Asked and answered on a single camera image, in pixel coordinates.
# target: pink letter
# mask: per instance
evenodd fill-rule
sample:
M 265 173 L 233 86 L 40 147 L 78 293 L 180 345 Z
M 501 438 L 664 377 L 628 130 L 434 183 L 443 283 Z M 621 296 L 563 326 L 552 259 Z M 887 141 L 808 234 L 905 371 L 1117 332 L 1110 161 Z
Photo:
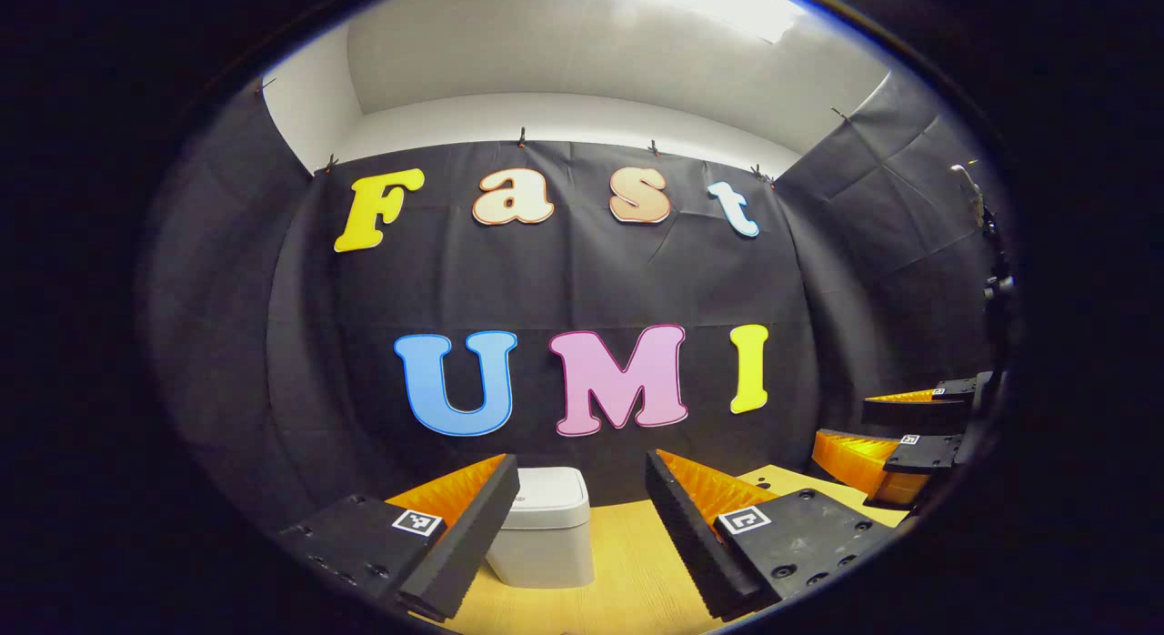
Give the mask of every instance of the pink letter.
M 566 371 L 566 419 L 558 422 L 558 434 L 594 435 L 602 422 L 590 414 L 590 394 L 598 399 L 606 419 L 623 428 L 643 391 L 643 412 L 634 415 L 641 427 L 673 424 L 687 419 L 687 406 L 679 398 L 679 344 L 683 329 L 665 324 L 644 329 L 620 370 L 597 333 L 562 333 L 549 340 L 549 350 L 562 358 Z

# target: wooden table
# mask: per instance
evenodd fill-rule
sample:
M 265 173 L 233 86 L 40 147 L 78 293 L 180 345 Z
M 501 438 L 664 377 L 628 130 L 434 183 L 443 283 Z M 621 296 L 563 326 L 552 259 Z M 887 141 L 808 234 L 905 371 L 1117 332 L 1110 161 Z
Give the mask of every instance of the wooden table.
M 766 466 L 740 475 L 789 494 L 810 486 L 889 527 L 907 512 L 865 507 L 865 494 Z M 595 582 L 570 590 L 521 590 L 503 584 L 482 564 L 456 618 L 440 626 L 464 635 L 697 635 L 723 626 L 708 615 L 687 568 L 651 501 L 590 512 Z

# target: yellow letter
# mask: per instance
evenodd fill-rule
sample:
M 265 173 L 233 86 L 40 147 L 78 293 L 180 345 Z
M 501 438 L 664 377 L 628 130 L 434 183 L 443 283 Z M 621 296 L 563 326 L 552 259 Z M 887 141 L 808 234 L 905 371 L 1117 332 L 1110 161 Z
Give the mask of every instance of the yellow letter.
M 512 185 L 502 187 L 506 181 Z M 473 204 L 473 217 L 483 224 L 501 226 L 512 220 L 537 223 L 554 213 L 554 204 L 546 200 L 546 178 L 532 169 L 490 173 L 481 179 L 481 188 L 487 193 Z
M 626 166 L 610 178 L 610 211 L 616 220 L 632 223 L 658 223 L 670 214 L 670 200 L 661 188 L 667 180 L 653 169 Z
M 425 174 L 419 169 L 369 176 L 352 183 L 356 195 L 352 200 L 352 211 L 348 212 L 348 224 L 335 241 L 335 251 L 372 249 L 382 242 L 384 234 L 376 229 L 376 215 L 382 216 L 385 223 L 391 223 L 400 215 L 400 207 L 404 205 L 404 191 L 400 186 L 407 191 L 417 191 L 424 184 Z M 384 195 L 386 187 L 392 188 Z
M 768 328 L 757 323 L 732 328 L 731 341 L 739 349 L 739 386 L 731 399 L 731 412 L 738 415 L 768 402 L 764 390 L 764 342 L 768 341 Z

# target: white trash can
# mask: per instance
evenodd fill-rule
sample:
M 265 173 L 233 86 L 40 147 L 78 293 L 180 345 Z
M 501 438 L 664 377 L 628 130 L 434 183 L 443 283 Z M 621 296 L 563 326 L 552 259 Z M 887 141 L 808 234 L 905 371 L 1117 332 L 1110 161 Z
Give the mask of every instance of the white trash can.
M 521 488 L 485 559 L 499 580 L 539 590 L 594 583 L 590 497 L 573 468 L 517 470 Z

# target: trash can lid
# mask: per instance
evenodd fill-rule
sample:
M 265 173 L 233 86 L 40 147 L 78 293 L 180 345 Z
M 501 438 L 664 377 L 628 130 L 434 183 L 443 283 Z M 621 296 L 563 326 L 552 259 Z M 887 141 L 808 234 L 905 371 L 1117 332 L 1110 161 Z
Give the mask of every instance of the trash can lid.
M 502 528 L 574 528 L 590 520 L 590 497 L 577 469 L 519 469 L 517 478 L 521 486 Z

